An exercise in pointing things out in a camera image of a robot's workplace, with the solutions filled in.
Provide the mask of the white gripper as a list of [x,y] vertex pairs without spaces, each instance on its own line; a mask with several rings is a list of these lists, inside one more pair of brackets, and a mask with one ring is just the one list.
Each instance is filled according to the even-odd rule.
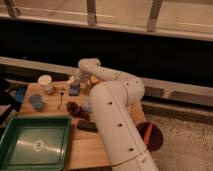
[[81,71],[80,69],[76,70],[76,77],[70,76],[67,80],[67,85],[71,85],[77,80],[80,83],[80,88],[82,90],[90,90],[91,82],[88,81],[90,79],[90,74]]

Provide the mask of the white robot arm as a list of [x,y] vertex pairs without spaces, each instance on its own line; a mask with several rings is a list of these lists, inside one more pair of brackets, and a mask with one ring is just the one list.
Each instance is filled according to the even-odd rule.
[[159,171],[128,112],[128,106],[144,96],[142,80],[102,67],[97,58],[81,59],[77,79],[85,82],[90,76],[100,80],[90,90],[88,100],[112,170]]

